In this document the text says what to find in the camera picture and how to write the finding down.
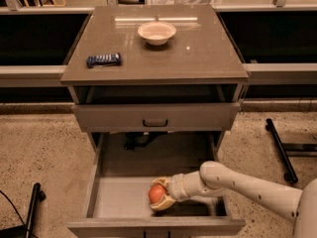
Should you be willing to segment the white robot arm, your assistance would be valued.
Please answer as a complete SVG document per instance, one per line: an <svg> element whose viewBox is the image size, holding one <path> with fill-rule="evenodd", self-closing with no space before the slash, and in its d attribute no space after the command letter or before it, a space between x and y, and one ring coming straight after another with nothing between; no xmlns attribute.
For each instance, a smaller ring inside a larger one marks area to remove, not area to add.
<svg viewBox="0 0 317 238"><path fill-rule="evenodd" d="M176 202L218 196L225 189L293 222L293 238L317 238L317 179L298 189L208 161L197 172L154 179L149 190L150 208L163 211Z"/></svg>

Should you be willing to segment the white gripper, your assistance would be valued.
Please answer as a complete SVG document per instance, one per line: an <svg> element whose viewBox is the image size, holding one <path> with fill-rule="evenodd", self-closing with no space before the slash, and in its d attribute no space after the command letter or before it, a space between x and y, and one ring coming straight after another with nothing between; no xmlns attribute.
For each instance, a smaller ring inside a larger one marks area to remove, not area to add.
<svg viewBox="0 0 317 238"><path fill-rule="evenodd" d="M170 178L160 177L152 181L152 185L160 184L166 193L158 203L151 204L150 208L154 211L163 211L172 207L176 201L182 202L189 198L184 186L184 174L174 175Z"/></svg>

